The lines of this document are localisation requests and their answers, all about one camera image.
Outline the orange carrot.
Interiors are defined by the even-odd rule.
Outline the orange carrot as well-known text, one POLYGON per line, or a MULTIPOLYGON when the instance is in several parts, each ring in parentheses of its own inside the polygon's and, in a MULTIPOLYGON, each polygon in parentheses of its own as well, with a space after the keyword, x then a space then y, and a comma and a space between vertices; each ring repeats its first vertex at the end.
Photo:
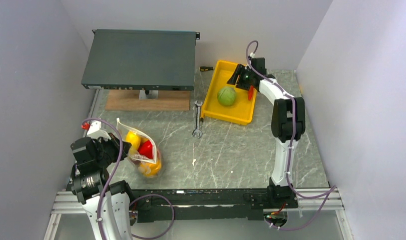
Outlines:
POLYGON ((248 90, 247 99, 248 99, 249 101, 251 101, 252 98, 253 98, 253 95, 254 95, 254 86, 251 85, 250 88, 249 88, 249 90, 248 90))

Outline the clear spotted zip top bag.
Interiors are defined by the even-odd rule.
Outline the clear spotted zip top bag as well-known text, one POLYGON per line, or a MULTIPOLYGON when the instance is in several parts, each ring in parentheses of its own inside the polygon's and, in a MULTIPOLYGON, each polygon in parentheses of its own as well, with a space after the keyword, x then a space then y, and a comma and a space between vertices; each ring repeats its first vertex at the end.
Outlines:
POLYGON ((116 119, 116 129, 122 140, 130 143, 127 159, 145 178, 155 178, 161 174, 163 163, 161 152, 155 141, 143 131, 121 123, 116 119))

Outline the yellow bell pepper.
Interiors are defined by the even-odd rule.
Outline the yellow bell pepper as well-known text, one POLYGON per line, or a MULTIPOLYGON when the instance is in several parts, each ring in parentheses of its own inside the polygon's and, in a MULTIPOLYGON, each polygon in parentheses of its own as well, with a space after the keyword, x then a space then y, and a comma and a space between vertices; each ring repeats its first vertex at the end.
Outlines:
POLYGON ((138 171, 146 178, 156 177, 161 170, 162 162, 159 159, 156 161, 156 163, 141 161, 138 166, 138 171))

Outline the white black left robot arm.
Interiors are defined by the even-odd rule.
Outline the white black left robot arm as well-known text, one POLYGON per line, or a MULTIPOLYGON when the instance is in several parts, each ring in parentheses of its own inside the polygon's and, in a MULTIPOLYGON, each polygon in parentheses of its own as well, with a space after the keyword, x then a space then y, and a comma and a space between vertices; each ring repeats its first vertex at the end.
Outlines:
POLYGON ((83 137, 71 144, 76 159, 72 167, 72 193, 82 205, 97 240, 130 240, 129 209, 134 195, 124 180, 110 183, 107 167, 123 160, 131 144, 120 141, 112 133, 83 137))

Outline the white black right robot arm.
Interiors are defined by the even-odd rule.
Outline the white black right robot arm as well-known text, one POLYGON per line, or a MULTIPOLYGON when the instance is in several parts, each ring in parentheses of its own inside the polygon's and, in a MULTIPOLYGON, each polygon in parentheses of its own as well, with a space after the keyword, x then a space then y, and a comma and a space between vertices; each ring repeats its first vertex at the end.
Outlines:
POLYGON ((272 103, 275 165, 261 203, 264 208, 297 208, 291 172, 296 147, 306 128, 304 99, 291 95, 275 77, 267 75, 263 57, 247 57, 247 65, 239 64, 227 84, 256 90, 272 103))

